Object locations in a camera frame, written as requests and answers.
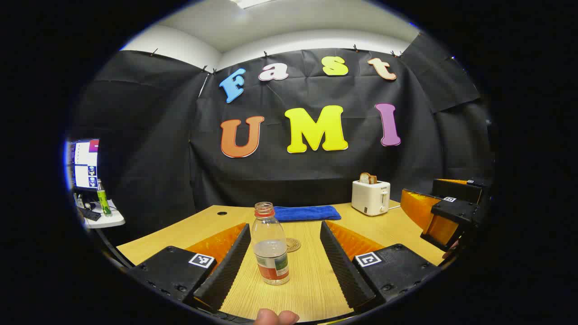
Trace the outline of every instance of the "purple letter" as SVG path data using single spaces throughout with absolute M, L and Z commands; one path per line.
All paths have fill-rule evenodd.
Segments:
M 381 145 L 387 147 L 400 144 L 401 139 L 397 136 L 397 130 L 395 129 L 395 106 L 381 103 L 375 105 L 375 108 L 381 115 L 381 125 L 383 126 L 383 138 L 381 139 Z

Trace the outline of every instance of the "computer monitor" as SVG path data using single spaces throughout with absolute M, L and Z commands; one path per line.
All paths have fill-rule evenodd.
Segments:
M 99 139 L 67 141 L 65 159 L 72 191 L 97 191 L 98 143 Z

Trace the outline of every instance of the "coaster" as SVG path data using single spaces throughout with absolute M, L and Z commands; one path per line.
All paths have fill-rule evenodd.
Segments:
M 288 252 L 294 252 L 296 250 L 299 249 L 299 247 L 301 247 L 301 243 L 294 238 L 287 238 L 287 251 Z

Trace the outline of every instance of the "wooden table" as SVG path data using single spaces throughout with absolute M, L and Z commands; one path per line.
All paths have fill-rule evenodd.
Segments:
M 390 201 L 390 206 L 397 205 L 399 203 Z M 342 218 L 332 221 L 340 226 L 386 247 L 401 243 L 432 264 L 442 262 L 443 252 L 420 238 L 422 230 L 401 208 L 369 217 L 352 208 L 350 203 L 333 206 Z M 221 211 L 227 214 L 218 215 L 217 212 Z M 169 245 L 186 249 L 241 222 L 251 225 L 255 219 L 253 213 L 253 208 L 213 205 L 167 228 L 120 245 L 117 249 L 136 265 Z M 249 319 L 255 319 L 260 308 L 269 308 L 277 313 L 291 310 L 301 317 L 300 322 L 352 312 L 319 239 L 321 221 L 282 223 L 282 226 L 287 237 L 301 242 L 301 248 L 288 254 L 291 279 L 281 286 L 263 282 L 253 249 L 249 247 L 220 310 Z

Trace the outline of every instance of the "blue letter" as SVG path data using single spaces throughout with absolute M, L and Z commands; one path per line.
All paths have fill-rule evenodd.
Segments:
M 227 104 L 243 93 L 242 88 L 237 88 L 237 85 L 242 86 L 245 83 L 243 77 L 240 76 L 243 73 L 245 73 L 245 69 L 239 68 L 218 85 L 222 87 L 227 94 Z

